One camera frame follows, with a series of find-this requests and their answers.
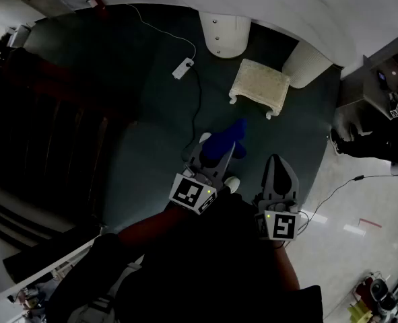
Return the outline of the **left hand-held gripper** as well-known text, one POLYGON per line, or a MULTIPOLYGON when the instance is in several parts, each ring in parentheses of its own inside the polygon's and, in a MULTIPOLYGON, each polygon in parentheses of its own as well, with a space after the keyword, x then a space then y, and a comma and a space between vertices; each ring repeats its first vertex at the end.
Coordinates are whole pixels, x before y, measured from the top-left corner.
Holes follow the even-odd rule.
POLYGON ((224 176, 236 146, 233 142, 218 164, 207 168, 203 163, 204 143, 202 141, 194 147, 183 172, 176 174, 169 194, 171 202, 198 215, 204 213, 219 196, 230 194, 230 189, 224 186, 224 176))

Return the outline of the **blue cloth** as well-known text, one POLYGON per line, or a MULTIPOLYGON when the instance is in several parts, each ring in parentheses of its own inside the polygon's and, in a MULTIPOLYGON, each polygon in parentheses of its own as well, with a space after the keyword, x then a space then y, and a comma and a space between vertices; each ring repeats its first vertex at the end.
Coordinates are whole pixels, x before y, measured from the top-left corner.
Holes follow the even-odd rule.
POLYGON ((227 152, 233 142, 236 143, 232 157, 235 159, 242 159, 246 156, 246 149, 240 144, 244 139, 246 133, 247 121, 244 118, 238 119, 232 126, 226 130, 211 134, 211 137, 205 141, 203 146, 203 155, 206 166, 217 165, 222 156, 227 152))

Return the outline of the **cream patterned footstool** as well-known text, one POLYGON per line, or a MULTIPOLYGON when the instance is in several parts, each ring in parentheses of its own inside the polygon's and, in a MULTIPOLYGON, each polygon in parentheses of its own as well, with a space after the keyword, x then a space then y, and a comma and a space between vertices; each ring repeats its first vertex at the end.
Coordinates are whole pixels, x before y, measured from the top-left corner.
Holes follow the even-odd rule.
POLYGON ((290 86, 290 78, 258 62, 243 59, 229 91, 230 104, 244 96, 267 107, 265 117, 278 116, 290 86))

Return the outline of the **person's left forearm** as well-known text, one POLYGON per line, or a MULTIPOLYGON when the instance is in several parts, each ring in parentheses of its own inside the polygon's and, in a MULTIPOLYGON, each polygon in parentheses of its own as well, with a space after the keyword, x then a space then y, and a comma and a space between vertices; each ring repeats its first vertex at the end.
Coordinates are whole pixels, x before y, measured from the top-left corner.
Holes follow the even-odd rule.
POLYGON ((169 202, 161 213, 134 223, 117 235, 126 247, 141 251, 164 237, 175 227, 195 216, 194 212, 169 202))

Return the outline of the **person's right forearm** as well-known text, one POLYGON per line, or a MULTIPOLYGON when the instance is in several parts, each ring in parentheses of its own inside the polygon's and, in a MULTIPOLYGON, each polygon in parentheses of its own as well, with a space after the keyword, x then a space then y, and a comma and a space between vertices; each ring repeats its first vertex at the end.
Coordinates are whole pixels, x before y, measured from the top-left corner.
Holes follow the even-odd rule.
POLYGON ((284 242, 272 241, 272 246, 281 288, 284 291, 299 291, 299 280, 284 248, 284 242))

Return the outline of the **white power strip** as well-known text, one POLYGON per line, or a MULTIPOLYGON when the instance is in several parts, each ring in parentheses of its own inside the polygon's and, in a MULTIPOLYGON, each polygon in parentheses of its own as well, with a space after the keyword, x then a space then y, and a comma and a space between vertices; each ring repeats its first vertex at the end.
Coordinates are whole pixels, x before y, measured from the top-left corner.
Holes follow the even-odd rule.
POLYGON ((181 79, 187 71, 194 65, 194 60, 186 58, 173 72, 172 76, 175 79, 181 79))

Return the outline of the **person's black trousers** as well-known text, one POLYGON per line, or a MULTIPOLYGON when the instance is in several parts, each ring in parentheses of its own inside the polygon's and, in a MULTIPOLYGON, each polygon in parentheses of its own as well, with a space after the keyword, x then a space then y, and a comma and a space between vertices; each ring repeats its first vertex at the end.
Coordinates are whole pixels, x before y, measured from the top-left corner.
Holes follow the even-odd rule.
POLYGON ((145 253, 127 282, 127 317, 142 323, 276 320, 287 291, 276 250, 257 237, 255 208, 227 194, 145 253))

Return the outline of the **grey wooden shelf desk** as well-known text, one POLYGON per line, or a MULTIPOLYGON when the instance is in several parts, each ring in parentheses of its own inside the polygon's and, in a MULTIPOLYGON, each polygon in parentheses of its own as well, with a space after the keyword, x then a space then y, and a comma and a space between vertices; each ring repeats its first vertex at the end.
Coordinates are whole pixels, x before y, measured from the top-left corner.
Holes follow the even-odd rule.
POLYGON ((367 103, 391 119, 389 92, 398 91, 398 37, 341 80, 337 107, 367 103))

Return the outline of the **grey round appliance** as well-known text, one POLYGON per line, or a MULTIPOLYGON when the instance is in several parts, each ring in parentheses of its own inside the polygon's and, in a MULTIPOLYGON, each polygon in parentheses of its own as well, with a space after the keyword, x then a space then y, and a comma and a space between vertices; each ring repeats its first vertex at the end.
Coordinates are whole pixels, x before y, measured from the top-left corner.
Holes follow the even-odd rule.
POLYGON ((381 302, 385 299, 389 289, 382 279, 375 279, 370 285, 370 294, 375 302, 381 302))

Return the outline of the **yellow bag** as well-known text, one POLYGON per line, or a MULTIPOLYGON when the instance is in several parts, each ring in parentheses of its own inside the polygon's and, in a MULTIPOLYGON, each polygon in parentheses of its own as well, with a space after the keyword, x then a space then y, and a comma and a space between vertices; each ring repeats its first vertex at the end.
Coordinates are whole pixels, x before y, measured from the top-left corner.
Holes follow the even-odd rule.
POLYGON ((373 317, 372 311, 360 300, 355 305, 348 308, 350 313, 350 323, 368 323, 373 317))

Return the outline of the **person's black shirt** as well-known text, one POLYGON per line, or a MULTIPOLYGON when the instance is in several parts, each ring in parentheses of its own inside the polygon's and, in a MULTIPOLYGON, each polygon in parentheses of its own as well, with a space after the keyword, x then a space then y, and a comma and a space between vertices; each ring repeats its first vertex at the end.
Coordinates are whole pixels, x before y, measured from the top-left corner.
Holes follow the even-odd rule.
MULTIPOLYGON (((88 254, 61 281, 46 309, 48 323, 142 323, 127 317, 131 294, 127 282, 135 255, 108 234, 98 238, 88 254)), ((287 291, 276 320, 246 323, 323 323, 321 289, 317 285, 287 291)))

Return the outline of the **white striped bedding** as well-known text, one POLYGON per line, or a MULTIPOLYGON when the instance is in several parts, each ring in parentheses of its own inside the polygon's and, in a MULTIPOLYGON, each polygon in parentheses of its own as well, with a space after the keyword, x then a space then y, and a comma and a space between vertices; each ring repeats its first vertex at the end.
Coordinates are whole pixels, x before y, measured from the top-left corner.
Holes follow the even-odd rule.
POLYGON ((74 228, 75 224, 0 188, 0 238, 21 249, 74 228))

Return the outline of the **white panel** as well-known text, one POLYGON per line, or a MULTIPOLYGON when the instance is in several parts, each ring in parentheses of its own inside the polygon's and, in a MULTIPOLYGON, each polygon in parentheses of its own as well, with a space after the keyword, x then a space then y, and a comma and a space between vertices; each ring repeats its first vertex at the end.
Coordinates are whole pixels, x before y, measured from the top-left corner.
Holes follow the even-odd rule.
POLYGON ((63 234, 19 251, 0 239, 0 299, 30 284, 91 246, 100 230, 63 234))

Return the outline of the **white box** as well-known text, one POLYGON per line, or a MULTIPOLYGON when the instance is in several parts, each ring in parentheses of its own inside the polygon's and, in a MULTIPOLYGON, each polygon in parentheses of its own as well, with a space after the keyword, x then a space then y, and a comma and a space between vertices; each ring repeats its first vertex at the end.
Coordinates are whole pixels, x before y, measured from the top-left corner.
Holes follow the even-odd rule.
POLYGON ((21 48, 25 45, 31 29, 24 25, 19 25, 11 35, 7 45, 11 48, 21 48))

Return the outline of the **dark wooden bed frame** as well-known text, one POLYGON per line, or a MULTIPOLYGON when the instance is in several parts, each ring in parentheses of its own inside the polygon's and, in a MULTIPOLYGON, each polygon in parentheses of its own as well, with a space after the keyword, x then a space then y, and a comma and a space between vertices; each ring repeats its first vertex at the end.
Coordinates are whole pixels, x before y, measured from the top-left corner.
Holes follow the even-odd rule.
POLYGON ((69 222, 102 221, 137 100, 23 48, 0 60, 0 187, 69 222))

